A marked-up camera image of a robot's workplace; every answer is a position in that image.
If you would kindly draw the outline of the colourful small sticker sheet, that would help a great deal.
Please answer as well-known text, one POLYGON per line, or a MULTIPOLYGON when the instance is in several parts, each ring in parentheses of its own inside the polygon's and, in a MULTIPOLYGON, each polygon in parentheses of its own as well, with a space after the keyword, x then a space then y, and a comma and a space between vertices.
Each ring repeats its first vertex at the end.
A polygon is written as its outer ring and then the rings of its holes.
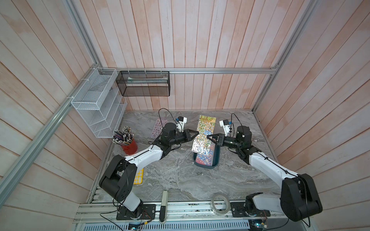
POLYGON ((205 156, 210 155, 212 142, 207 139, 207 135, 213 134, 216 118, 210 116, 199 116, 197 131, 199 135, 194 139, 192 151, 205 156))

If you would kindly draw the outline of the pink sticker sheet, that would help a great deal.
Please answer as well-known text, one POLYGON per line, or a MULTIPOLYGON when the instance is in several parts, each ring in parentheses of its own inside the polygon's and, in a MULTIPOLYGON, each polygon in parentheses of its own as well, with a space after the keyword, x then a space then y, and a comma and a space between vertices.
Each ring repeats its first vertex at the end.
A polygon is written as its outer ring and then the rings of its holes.
POLYGON ((166 119, 157 119, 156 120, 156 123, 152 129, 152 132, 151 132, 151 138, 152 139, 156 139, 160 134, 161 134, 161 131, 162 131, 162 127, 164 125, 166 125, 168 123, 168 120, 166 119))

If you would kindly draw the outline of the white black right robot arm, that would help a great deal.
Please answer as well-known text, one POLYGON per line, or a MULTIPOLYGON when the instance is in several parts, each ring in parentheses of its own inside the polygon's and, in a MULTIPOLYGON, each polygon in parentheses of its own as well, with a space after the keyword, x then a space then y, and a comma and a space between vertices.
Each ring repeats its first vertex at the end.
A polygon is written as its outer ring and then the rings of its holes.
POLYGON ((292 221, 300 221, 319 214, 323 206, 314 180, 308 174, 298 174, 266 156, 251 144, 249 127, 239 126, 235 137, 224 134, 207 135, 207 139, 220 147, 234 149, 246 164, 267 175, 281 189, 279 196, 253 193, 246 196, 245 212, 258 216, 265 210, 283 213, 292 221))

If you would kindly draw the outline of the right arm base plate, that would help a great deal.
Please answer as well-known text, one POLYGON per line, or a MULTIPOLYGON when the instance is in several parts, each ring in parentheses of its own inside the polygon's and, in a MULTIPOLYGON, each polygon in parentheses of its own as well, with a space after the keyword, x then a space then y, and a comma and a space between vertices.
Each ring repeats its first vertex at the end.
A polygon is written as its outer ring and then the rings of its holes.
POLYGON ((234 218, 242 217, 270 217, 268 210, 259 210, 249 202, 231 202, 231 212, 234 218))

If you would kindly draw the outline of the teal storage box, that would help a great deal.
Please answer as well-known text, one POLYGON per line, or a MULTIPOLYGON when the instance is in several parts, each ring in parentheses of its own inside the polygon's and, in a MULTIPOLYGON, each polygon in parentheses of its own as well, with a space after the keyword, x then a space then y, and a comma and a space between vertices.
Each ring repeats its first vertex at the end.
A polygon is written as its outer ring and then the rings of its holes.
POLYGON ((212 166, 203 166, 203 165, 200 165, 200 164, 197 164, 195 162, 195 159, 197 157, 197 154, 198 153, 193 153, 193 160, 194 160, 194 164, 198 167, 202 167, 202 168, 206 168, 206 169, 213 169, 215 168, 218 164, 219 164, 219 158, 220 158, 220 146, 218 145, 215 145, 215 150, 214 150, 214 159, 213 159, 213 165, 212 166))

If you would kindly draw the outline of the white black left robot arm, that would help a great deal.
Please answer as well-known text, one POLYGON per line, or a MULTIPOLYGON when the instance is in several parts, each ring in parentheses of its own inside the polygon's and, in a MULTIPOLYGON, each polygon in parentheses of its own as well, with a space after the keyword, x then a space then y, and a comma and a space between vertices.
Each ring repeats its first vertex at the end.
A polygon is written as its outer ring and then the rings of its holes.
POLYGON ((184 129, 180 132, 174 123, 167 123, 158 138, 145 150, 127 157, 115 156, 102 175, 99 187, 122 203, 133 218, 139 217, 143 201, 132 192, 137 172, 163 159, 173 151, 172 146, 193 141, 198 135, 198 131, 184 129))

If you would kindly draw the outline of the red blue cat sticker sheet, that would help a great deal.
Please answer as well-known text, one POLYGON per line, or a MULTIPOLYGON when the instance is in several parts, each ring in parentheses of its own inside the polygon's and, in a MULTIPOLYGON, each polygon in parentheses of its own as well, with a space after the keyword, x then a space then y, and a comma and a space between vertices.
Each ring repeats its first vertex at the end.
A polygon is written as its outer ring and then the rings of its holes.
POLYGON ((214 159, 214 150, 215 150, 215 145, 212 144, 210 146, 208 154, 197 154, 195 162, 203 166, 209 166, 209 167, 212 166, 213 159, 214 159))

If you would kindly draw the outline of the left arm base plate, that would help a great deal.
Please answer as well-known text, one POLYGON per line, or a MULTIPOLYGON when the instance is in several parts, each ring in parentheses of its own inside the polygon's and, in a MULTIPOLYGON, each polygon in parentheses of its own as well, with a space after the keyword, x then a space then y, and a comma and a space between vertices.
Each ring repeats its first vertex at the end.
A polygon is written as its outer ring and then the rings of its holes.
POLYGON ((130 211, 125 206, 119 206, 116 220, 153 220, 155 218, 155 204, 140 204, 134 211, 130 211))

